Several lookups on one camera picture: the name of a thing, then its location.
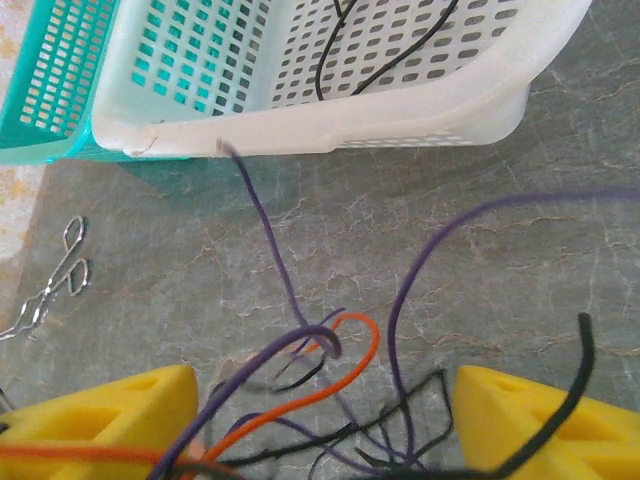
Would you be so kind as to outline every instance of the marble surface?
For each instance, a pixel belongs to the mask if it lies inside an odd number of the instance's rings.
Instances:
[[[248,159],[308,318],[345,307],[372,316],[385,333],[391,302],[422,245],[483,201],[637,185],[636,12],[632,0],[595,1],[534,82],[522,125],[496,145]],[[61,290],[37,341],[0,343],[0,381],[18,405],[172,363],[194,366],[204,399],[295,325],[259,219],[225,160],[48,167],[14,314],[62,258],[61,232],[75,214],[88,219],[81,254],[91,260],[92,283],[78,298]],[[442,365],[453,383],[459,365],[476,364],[567,388],[579,361],[576,316],[588,311],[598,347],[589,394],[639,409],[639,225],[637,205],[596,202],[511,208],[466,225],[436,251],[409,295],[398,329],[404,377],[416,380]],[[368,343],[357,325],[345,323],[340,337],[345,355],[330,362],[333,378]],[[275,359],[258,378],[283,362]],[[345,397],[369,418],[392,392],[381,348]],[[281,402],[234,395],[214,434],[245,412]],[[435,390],[412,406],[421,440],[443,428]],[[318,432],[344,422],[332,401],[291,418]],[[403,445],[400,419],[392,437]],[[294,438],[268,427],[232,453]],[[353,445],[342,449],[353,456]],[[279,478],[306,475],[316,454],[283,459]],[[455,437],[426,460],[461,462]],[[316,478],[346,472],[326,460]]]
[[[32,5],[33,0],[0,0],[0,104],[9,87]],[[43,173],[44,166],[0,165],[0,329],[10,321]]]

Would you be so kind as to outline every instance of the white plastic basket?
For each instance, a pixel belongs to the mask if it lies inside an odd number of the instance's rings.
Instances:
[[[244,155],[498,141],[590,0],[461,0],[420,51],[350,97],[449,4],[360,0],[323,69],[324,102],[313,80],[332,0],[120,3],[95,138],[131,156],[185,157],[215,156],[219,138]]]

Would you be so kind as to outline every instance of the yellow foam block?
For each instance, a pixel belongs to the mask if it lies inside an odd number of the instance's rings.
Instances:
[[[469,467],[495,468],[551,416],[566,392],[487,368],[458,370],[456,429]],[[640,479],[640,415],[583,398],[514,480]]]
[[[193,369],[152,370],[0,416],[0,444],[166,449],[198,407]],[[150,467],[0,458],[0,480],[137,480]]]

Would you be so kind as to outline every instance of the black cord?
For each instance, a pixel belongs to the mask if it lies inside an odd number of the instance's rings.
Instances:
[[[454,422],[453,422],[453,409],[451,408],[451,397],[449,396],[449,389],[447,388],[447,378],[444,375],[444,371],[437,371],[436,377],[440,381],[440,390],[442,391],[442,398],[444,400],[444,404],[447,409],[447,416],[449,418],[449,422],[444,432],[442,432],[437,437],[429,440],[427,443],[425,443],[422,447],[420,447],[418,450],[416,450],[413,453],[413,463],[415,463],[417,460],[420,459],[420,457],[424,456],[427,452],[429,452],[429,450],[431,450],[432,448],[436,447],[437,445],[445,441],[453,433],[453,429],[455,428]],[[389,461],[385,462],[383,460],[372,457],[371,455],[368,455],[362,452],[362,450],[360,449],[356,449],[356,453],[358,453],[358,455],[360,455],[364,461],[369,463],[369,465],[375,468],[394,468],[394,467],[399,467],[401,465],[400,463],[396,462],[391,456],[389,458]]]
[[[424,46],[425,43],[427,43],[429,40],[431,40],[431,38],[436,33],[438,33],[438,31],[443,27],[443,25],[446,23],[446,21],[449,20],[449,17],[453,13],[453,11],[456,9],[457,5],[458,5],[458,0],[451,0],[451,3],[449,3],[447,8],[442,12],[442,15],[440,16],[438,21],[433,25],[433,27],[431,27],[429,29],[429,31],[427,33],[425,33],[417,42],[415,42],[413,45],[411,45],[409,48],[407,48],[400,55],[398,55],[393,60],[391,60],[389,63],[385,64],[380,69],[378,69],[377,71],[372,73],[371,76],[369,76],[369,78],[367,78],[364,82],[362,82],[360,85],[358,85],[358,87],[353,91],[353,93],[351,95],[359,95],[360,93],[362,93],[362,91],[365,88],[367,88],[369,85],[371,85],[373,82],[375,82],[382,75],[387,73],[389,70],[394,68],[396,65],[398,65],[400,62],[405,60],[410,55],[413,55],[416,51],[420,50]]]
[[[349,2],[349,5],[347,5],[347,8],[345,8],[344,11],[342,12],[342,15],[340,15],[340,17],[338,18],[338,21],[336,22],[336,26],[333,27],[333,31],[329,36],[329,40],[327,41],[327,44],[324,46],[322,55],[320,55],[320,60],[318,60],[318,65],[316,67],[315,87],[316,87],[316,95],[318,96],[318,100],[320,101],[324,100],[324,96],[322,95],[322,88],[320,86],[320,76],[322,75],[322,67],[324,67],[324,62],[327,61],[327,57],[329,56],[329,50],[331,50],[331,46],[333,45],[333,42],[336,41],[336,37],[338,36],[338,33],[340,32],[342,27],[345,25],[345,20],[351,13],[351,10],[353,10],[353,7],[356,6],[356,3],[358,3],[358,0],[351,0],[351,2]]]
[[[378,416],[381,417],[384,414],[385,410],[386,408],[382,407],[380,409],[380,414]],[[384,442],[384,446],[387,447],[387,461],[379,460],[357,447],[354,448],[355,452],[358,455],[360,455],[360,458],[362,458],[365,462],[367,462],[369,465],[371,465],[374,468],[383,468],[383,467],[392,467],[392,466],[401,465],[398,462],[396,462],[394,460],[393,455],[391,455],[391,452],[393,452],[394,449],[393,449],[393,445],[391,444],[391,437],[389,437],[389,431],[387,430],[386,420],[378,424],[378,430],[380,430],[380,435],[382,436],[382,441]]]
[[[567,396],[540,430],[501,466],[490,472],[473,469],[447,470],[441,472],[416,472],[408,469],[396,469],[382,476],[369,477],[368,480],[503,480],[513,475],[549,441],[558,428],[560,428],[571,413],[573,413],[584,395],[595,364],[595,345],[593,341],[591,317],[587,313],[580,313],[578,315],[578,324],[580,326],[580,340],[582,342],[582,360],[580,361],[580,368],[571,384],[571,388],[567,392]]]
[[[0,399],[4,400],[4,403],[6,404],[9,410],[16,409],[16,406],[11,402],[11,399],[7,396],[6,393],[4,393],[4,390],[2,390],[2,388],[0,388]]]
[[[336,7],[338,18],[342,16],[342,8],[340,8],[340,0],[333,0],[333,6]]]
[[[580,362],[580,368],[571,385],[567,397],[558,410],[545,422],[529,441],[527,441],[516,453],[514,453],[505,463],[492,472],[482,472],[477,470],[449,470],[443,472],[415,472],[408,469],[396,469],[393,472],[381,477],[387,480],[501,480],[507,478],[518,468],[520,468],[525,462],[527,462],[538,450],[551,438],[551,436],[557,431],[562,423],[571,415],[575,407],[577,406],[580,398],[584,394],[586,386],[591,378],[593,372],[593,366],[595,363],[595,347],[593,341],[593,332],[591,328],[591,317],[586,313],[578,315],[578,323],[580,326],[580,338],[582,341],[582,360]],[[442,369],[438,369],[429,373],[416,387],[412,388],[401,402],[394,405],[388,412],[385,412],[380,418],[371,421],[367,424],[360,426],[352,426],[351,428],[342,429],[340,432],[334,432],[329,435],[325,435],[316,440],[309,442],[299,443],[291,445],[289,447],[280,448],[277,450],[271,450],[261,452],[257,455],[245,458],[222,460],[221,463],[229,467],[241,467],[246,465],[252,465],[262,462],[270,458],[281,458],[286,455],[298,453],[300,451],[307,450],[309,448],[319,447],[326,443],[338,440],[346,435],[353,435],[362,431],[367,431],[370,428],[378,425],[381,421],[389,418],[396,411],[404,407],[409,401],[410,397],[415,393],[423,389],[428,383],[435,378],[439,373],[443,372]],[[441,435],[442,438],[446,438],[447,433]]]
[[[333,442],[334,440],[339,440],[339,439],[342,439],[343,437],[346,438],[351,435],[355,435],[357,433],[366,432],[371,428],[375,427],[376,425],[378,425],[380,422],[384,422],[386,419],[391,418],[398,410],[400,410],[404,405],[408,403],[408,401],[411,399],[413,395],[420,392],[427,385],[429,385],[429,383],[431,383],[431,381],[434,378],[439,378],[440,375],[444,377],[445,371],[443,369],[437,369],[430,372],[415,387],[409,390],[407,392],[407,395],[400,402],[396,403],[388,411],[385,411],[385,413],[379,418],[372,420],[366,424],[347,425],[336,432],[330,433],[328,435],[324,435],[322,437],[318,437],[315,440],[301,442],[295,445],[290,445],[288,447],[283,447],[276,450],[267,450],[264,452],[260,452],[256,455],[252,455],[250,457],[220,460],[219,462],[231,468],[244,467],[247,465],[253,465],[256,463],[263,462],[270,458],[282,458],[287,455],[293,455],[294,453],[308,450],[310,448],[321,447],[327,443]]]
[[[311,380],[320,370],[324,368],[325,356],[323,355],[320,359],[320,363],[318,363],[315,367],[309,370],[304,374],[300,380],[295,381],[291,385],[284,385],[282,387],[274,387],[273,385],[264,385],[256,382],[246,382],[242,388],[250,393],[285,393],[291,390],[295,390],[296,388],[301,387],[309,380]]]
[[[433,25],[433,27],[431,27],[427,31],[427,33],[425,33],[422,37],[420,37],[420,39],[418,39],[413,45],[411,45],[405,51],[403,51],[402,53],[394,57],[391,61],[389,61],[388,63],[380,67],[378,70],[376,70],[374,73],[372,73],[369,77],[367,77],[366,80],[361,82],[358,85],[358,87],[356,87],[356,89],[353,91],[353,93],[351,93],[351,95],[352,96],[359,95],[367,87],[369,87],[373,82],[378,80],[382,75],[387,73],[392,68],[396,67],[400,62],[405,60],[407,57],[413,55],[416,51],[420,50],[424,46],[424,44],[427,43],[429,40],[431,40],[431,38],[436,33],[438,33],[440,29],[444,26],[444,24],[447,22],[447,20],[449,19],[453,11],[456,9],[456,6],[458,5],[458,1],[459,0],[451,0],[447,8],[445,8],[444,11],[442,12],[442,15],[440,16],[438,21]],[[338,22],[336,23],[336,26],[331,32],[331,35],[329,36],[329,40],[327,41],[327,44],[325,45],[324,50],[322,51],[322,55],[320,56],[320,60],[318,61],[318,65],[316,67],[316,73],[315,73],[315,90],[316,90],[316,96],[320,101],[324,100],[324,95],[322,94],[322,86],[320,83],[321,77],[322,77],[322,69],[324,68],[324,64],[327,60],[327,57],[329,56],[329,51],[331,50],[331,47],[333,46],[333,44],[336,41],[336,38],[338,37],[338,33],[345,26],[345,21],[357,2],[358,0],[352,0],[351,3],[349,3],[349,5],[347,6],[347,8],[342,12],[342,15],[339,15]]]

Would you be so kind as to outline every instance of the orange string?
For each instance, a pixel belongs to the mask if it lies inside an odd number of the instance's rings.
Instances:
[[[311,395],[307,395],[305,397],[293,400],[291,402],[285,403],[284,405],[280,405],[268,412],[259,415],[252,420],[249,420],[247,423],[239,427],[237,430],[234,430],[229,435],[224,437],[220,442],[213,446],[205,455],[202,457],[203,460],[207,462],[213,462],[222,454],[226,449],[234,445],[236,442],[253,432],[254,430],[262,427],[264,424],[275,420],[282,415],[285,415],[294,410],[298,410],[303,407],[307,407],[314,403],[317,403],[321,400],[324,400],[335,393],[338,393],[340,390],[345,388],[351,382],[353,382],[373,359],[378,350],[378,345],[380,343],[380,330],[376,323],[370,319],[369,317],[362,315],[360,313],[342,313],[338,316],[335,321],[334,328],[337,328],[338,325],[342,323],[343,320],[358,320],[366,324],[371,330],[371,344],[369,345],[369,350],[362,358],[362,360],[356,365],[356,367],[349,372],[346,376],[338,380],[336,383],[330,385],[329,387],[320,390],[319,392],[314,392]],[[309,347],[308,351],[313,351],[317,348],[317,345],[312,345]]]
[[[36,445],[7,445],[0,444],[0,457],[30,457],[40,459],[69,460],[74,462],[119,462],[119,463],[148,463],[155,465],[163,457],[164,452],[159,450],[134,449],[126,447],[45,447]],[[187,457],[180,457],[177,462],[201,463]],[[209,464],[223,473],[240,477],[228,467],[218,464]]]

